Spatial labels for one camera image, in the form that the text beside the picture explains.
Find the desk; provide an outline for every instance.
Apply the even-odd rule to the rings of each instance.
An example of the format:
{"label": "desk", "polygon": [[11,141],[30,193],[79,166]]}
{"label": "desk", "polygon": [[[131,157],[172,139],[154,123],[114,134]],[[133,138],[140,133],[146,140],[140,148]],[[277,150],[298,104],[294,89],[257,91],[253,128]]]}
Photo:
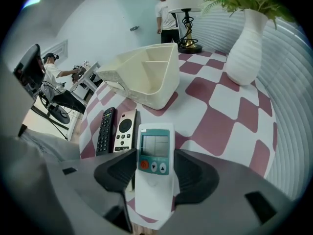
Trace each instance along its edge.
{"label": "desk", "polygon": [[87,102],[75,93],[75,89],[77,88],[77,86],[79,86],[80,83],[84,83],[87,85],[87,87],[89,89],[91,89],[93,92],[95,92],[97,90],[97,87],[89,78],[92,75],[92,73],[99,67],[100,67],[100,65],[98,62],[94,63],[88,70],[86,70],[86,72],[79,78],[79,80],[77,80],[77,82],[74,83],[72,85],[72,87],[69,89],[69,91],[73,91],[72,94],[78,100],[80,100],[85,106],[87,105]]}
{"label": "desk", "polygon": [[[176,148],[237,162],[266,177],[277,144],[276,116],[270,97],[258,79],[247,86],[229,80],[224,72],[225,61],[226,54],[219,51],[180,54],[180,84],[161,110],[115,94],[102,83],[83,116],[81,158],[95,156],[100,122],[106,109],[117,109],[115,126],[123,112],[137,109],[142,123],[172,122]],[[126,200],[133,223],[158,230],[165,222],[137,214],[134,192],[127,192]]]}

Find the black remote control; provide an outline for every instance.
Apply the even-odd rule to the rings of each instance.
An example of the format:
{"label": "black remote control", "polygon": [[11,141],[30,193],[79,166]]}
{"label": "black remote control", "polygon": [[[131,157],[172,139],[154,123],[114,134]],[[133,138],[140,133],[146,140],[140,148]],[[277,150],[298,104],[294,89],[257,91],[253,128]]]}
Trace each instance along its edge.
{"label": "black remote control", "polygon": [[104,155],[113,152],[112,150],[112,130],[114,121],[115,108],[107,109],[102,116],[100,124],[100,132],[96,156]]}

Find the table lamp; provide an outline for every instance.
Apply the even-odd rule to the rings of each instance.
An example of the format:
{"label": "table lamp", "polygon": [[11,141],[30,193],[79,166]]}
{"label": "table lamp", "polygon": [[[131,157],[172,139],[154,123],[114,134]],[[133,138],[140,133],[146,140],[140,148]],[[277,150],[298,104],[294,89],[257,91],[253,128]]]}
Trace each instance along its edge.
{"label": "table lamp", "polygon": [[180,53],[200,53],[202,46],[197,45],[197,39],[191,37],[192,21],[194,20],[189,16],[189,12],[201,11],[201,0],[167,0],[168,9],[170,13],[185,13],[185,17],[182,20],[186,28],[186,34],[178,41],[178,50]]}

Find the checkered tablecloth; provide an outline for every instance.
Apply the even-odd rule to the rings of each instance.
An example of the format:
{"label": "checkered tablecloth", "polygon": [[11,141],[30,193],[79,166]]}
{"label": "checkered tablecloth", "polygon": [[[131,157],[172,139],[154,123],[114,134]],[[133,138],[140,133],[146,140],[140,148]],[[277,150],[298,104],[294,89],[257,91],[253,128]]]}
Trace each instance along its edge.
{"label": "checkered tablecloth", "polygon": [[[95,156],[100,122],[107,108],[117,109],[115,126],[123,112],[137,109],[142,123],[173,123],[176,148],[237,162],[266,177],[277,144],[273,105],[258,79],[248,86],[229,80],[223,70],[226,59],[227,55],[219,51],[180,54],[180,84],[161,110],[115,94],[102,83],[83,116],[81,158]],[[126,199],[132,222],[151,229],[164,222],[137,214],[133,194],[127,194]]]}

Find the beige plastic tray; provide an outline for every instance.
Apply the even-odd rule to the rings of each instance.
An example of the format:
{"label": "beige plastic tray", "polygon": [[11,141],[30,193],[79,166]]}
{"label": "beige plastic tray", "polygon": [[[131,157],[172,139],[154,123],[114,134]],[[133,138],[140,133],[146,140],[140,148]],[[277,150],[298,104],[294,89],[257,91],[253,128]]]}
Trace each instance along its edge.
{"label": "beige plastic tray", "polygon": [[100,67],[97,74],[114,92],[153,109],[162,109],[179,85],[177,44],[125,52]]}

